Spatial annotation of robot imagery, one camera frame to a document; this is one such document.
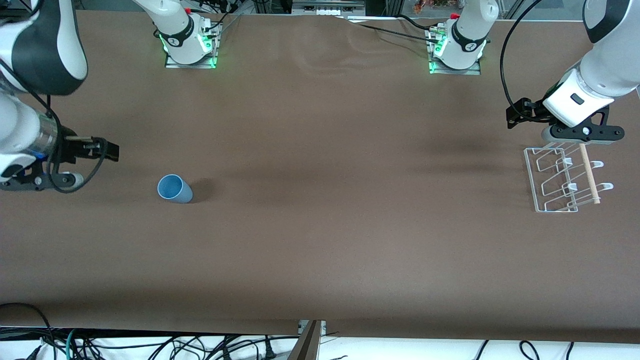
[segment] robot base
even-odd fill
[[[217,24],[213,26],[208,34],[206,34],[206,36],[211,37],[211,39],[204,40],[203,44],[204,46],[211,47],[212,51],[209,54],[206,54],[200,61],[185,65],[175,62],[167,54],[164,61],[164,67],[167,69],[215,69],[218,64],[218,51],[220,50],[220,35],[222,27],[222,23]]]
[[[439,23],[436,31],[425,30],[424,36],[426,38],[434,38],[436,40],[443,40],[443,34],[439,29],[444,28],[444,23]],[[427,42],[427,53],[429,54],[429,73],[430,74],[450,74],[450,75],[480,75],[480,61],[476,62],[468,69],[458,70],[452,69],[438,59],[433,53],[436,51],[438,44]]]

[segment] blue cup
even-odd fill
[[[164,200],[177,204],[186,204],[193,199],[193,191],[189,184],[175,174],[165,175],[158,182],[158,195]]]

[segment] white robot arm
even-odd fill
[[[446,41],[434,56],[452,69],[467,69],[482,56],[486,36],[498,19],[499,8],[495,0],[471,0],[462,9],[458,19],[444,23]]]
[[[592,50],[542,100],[523,98],[509,107],[508,128],[549,123],[542,137],[550,142],[612,143],[624,137],[607,118],[609,104],[640,85],[640,0],[587,0],[583,19]],[[597,115],[602,118],[594,123]]]
[[[593,49],[543,101],[568,127],[640,85],[640,1],[587,0],[583,14]]]
[[[179,0],[133,1],[151,16],[177,63],[191,64],[211,52],[209,19],[188,13]],[[101,138],[78,137],[37,96],[74,92],[87,76],[87,61],[72,0],[31,0],[31,7],[27,19],[0,23],[0,189],[77,189],[85,180],[59,174],[61,162],[117,161],[119,148]],[[47,114],[23,104],[15,92],[34,95]]]

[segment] wooden dowel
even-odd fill
[[[582,154],[582,163],[584,164],[584,170],[586,171],[587,181],[589,182],[589,189],[591,189],[591,196],[593,196],[593,203],[600,203],[600,196],[598,196],[598,188],[596,187],[596,181],[593,179],[593,171],[591,171],[591,162],[589,161],[589,154],[587,154],[587,147],[580,143],[580,153]]]

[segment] brown table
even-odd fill
[[[431,75],[424,43],[333,17],[242,17],[215,70],[164,69],[144,13],[78,21],[90,75],[54,108],[121,160],[73,195],[0,194],[2,302],[61,327],[640,338],[637,96],[612,106],[625,139],[590,150],[616,185],[603,203],[535,213],[522,149],[543,126],[506,129],[510,23],[473,77]],[[590,47],[578,22],[512,41],[514,99],[539,99]],[[157,196],[172,172],[195,203]]]

